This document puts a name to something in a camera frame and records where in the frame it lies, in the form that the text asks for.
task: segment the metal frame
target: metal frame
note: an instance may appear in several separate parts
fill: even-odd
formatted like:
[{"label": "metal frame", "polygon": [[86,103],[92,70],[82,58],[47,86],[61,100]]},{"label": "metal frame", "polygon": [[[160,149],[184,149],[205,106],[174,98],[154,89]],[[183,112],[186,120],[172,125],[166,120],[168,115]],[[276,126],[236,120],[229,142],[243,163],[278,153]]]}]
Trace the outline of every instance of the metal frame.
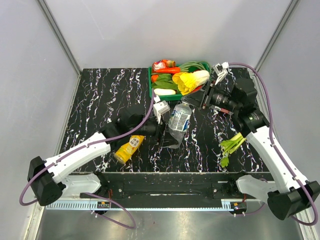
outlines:
[{"label": "metal frame", "polygon": [[273,46],[275,45],[278,37],[280,36],[281,32],[283,31],[283,29],[285,28],[287,22],[289,21],[290,17],[292,16],[292,13],[295,11],[295,9],[297,8],[298,4],[299,4],[300,0],[291,0],[291,2],[289,3],[288,7],[286,8],[278,26],[276,27],[274,33],[272,34],[268,44],[266,45],[263,54],[261,55],[258,63],[255,66],[255,69],[257,71],[260,71],[262,65],[264,64],[266,58],[268,57],[271,49],[273,48]]},{"label": "metal frame", "polygon": [[74,71],[79,76],[82,73],[82,69],[80,68],[79,64],[77,63],[76,58],[72,54],[72,52],[71,52],[64,36],[62,35],[62,33],[58,27],[58,24],[57,24],[56,20],[54,19],[53,14],[51,13],[46,1],[45,0],[36,0],[36,2],[38,3],[39,7],[41,8],[45,18],[47,19],[47,22],[49,23],[56,39],[60,43],[61,48],[63,49],[66,57],[69,59],[70,64],[72,65]]}]

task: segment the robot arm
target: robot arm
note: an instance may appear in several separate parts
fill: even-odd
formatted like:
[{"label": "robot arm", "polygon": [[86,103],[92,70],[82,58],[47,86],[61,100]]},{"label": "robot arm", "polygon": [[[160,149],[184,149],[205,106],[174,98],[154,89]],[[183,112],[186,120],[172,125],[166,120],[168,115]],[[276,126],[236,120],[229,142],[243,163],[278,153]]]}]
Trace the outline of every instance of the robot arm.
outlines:
[{"label": "robot arm", "polygon": [[103,129],[77,146],[45,160],[39,156],[32,159],[27,177],[28,182],[41,170],[53,165],[31,183],[31,188],[39,204],[46,206],[63,196],[79,197],[84,192],[100,194],[102,197],[107,194],[108,184],[100,180],[98,173],[69,174],[94,158],[116,150],[127,143],[130,135],[120,139],[118,136],[123,136],[129,131],[134,131],[133,135],[151,136],[162,146],[176,144],[176,140],[170,134],[165,134],[166,124],[163,115],[170,108],[165,101],[160,101],[158,97],[154,99],[156,102],[153,105],[154,116],[148,118],[138,129],[136,128],[142,122],[144,115],[137,114],[139,109],[131,107],[124,109],[119,117],[107,123]]},{"label": "robot arm", "polygon": [[[292,163],[275,137],[273,137],[274,144],[271,144],[270,124],[256,107],[257,90],[252,79],[237,79],[231,92],[219,88],[217,82],[226,76],[228,67],[226,62],[214,66],[217,81],[208,82],[201,90],[185,96],[182,100],[198,108],[212,108],[231,115],[236,130],[241,132],[259,153],[275,183],[267,183],[243,173],[238,179],[231,180],[228,189],[234,188],[234,193],[248,194],[267,203],[273,214],[284,220],[311,206],[297,180],[302,182],[313,200],[320,193],[320,185],[316,181],[308,181]],[[296,177],[292,176],[274,145]]]}]

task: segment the metal floor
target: metal floor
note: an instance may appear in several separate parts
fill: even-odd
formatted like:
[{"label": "metal floor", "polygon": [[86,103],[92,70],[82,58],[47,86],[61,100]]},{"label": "metal floor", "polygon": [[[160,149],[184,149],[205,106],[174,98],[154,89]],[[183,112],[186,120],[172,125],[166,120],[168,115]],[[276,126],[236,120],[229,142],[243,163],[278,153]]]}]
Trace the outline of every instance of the metal floor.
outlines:
[{"label": "metal floor", "polygon": [[[248,203],[248,212],[258,208]],[[108,217],[131,225],[122,211]],[[301,240],[300,227],[292,219],[278,220],[268,207],[258,214],[234,218],[228,212],[135,211],[137,229],[130,230],[95,218],[89,212],[45,210],[37,240]]]}]

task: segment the white radish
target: white radish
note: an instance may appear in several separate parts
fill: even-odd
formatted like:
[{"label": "white radish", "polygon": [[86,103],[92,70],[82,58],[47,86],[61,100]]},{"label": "white radish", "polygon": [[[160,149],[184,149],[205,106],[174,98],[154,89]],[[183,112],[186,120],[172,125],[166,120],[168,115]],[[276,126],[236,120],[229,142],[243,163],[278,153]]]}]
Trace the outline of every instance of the white radish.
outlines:
[{"label": "white radish", "polygon": [[154,94],[158,96],[175,95],[176,91],[172,89],[156,88]]}]

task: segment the yellow package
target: yellow package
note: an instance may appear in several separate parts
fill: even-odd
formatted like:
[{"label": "yellow package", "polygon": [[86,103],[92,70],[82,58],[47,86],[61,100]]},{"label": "yellow package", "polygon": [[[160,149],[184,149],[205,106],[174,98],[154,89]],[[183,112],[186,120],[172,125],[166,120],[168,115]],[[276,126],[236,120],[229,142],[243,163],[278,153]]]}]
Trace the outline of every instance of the yellow package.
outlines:
[{"label": "yellow package", "polygon": [[115,159],[119,163],[126,164],[126,162],[131,158],[135,151],[140,147],[145,136],[133,135],[130,138],[130,141],[122,145],[118,151],[114,154]]}]

